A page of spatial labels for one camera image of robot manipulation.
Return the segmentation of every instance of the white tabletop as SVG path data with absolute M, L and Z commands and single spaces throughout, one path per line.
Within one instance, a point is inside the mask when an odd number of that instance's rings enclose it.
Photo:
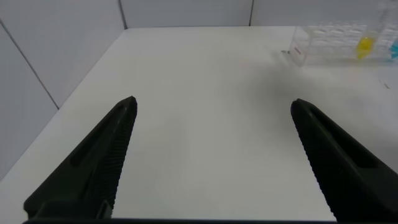
M 280 52 L 293 30 L 125 30 L 0 182 L 1 221 L 23 222 L 24 200 L 130 95 L 138 115 L 113 217 L 334 220 L 290 105 L 315 104 L 393 167 L 397 70 L 298 68 Z

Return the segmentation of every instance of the clear plastic container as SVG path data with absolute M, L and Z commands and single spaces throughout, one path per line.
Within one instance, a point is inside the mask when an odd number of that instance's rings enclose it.
M 397 63 L 396 0 L 385 1 L 376 21 L 319 23 L 296 27 L 289 53 L 305 63 Z

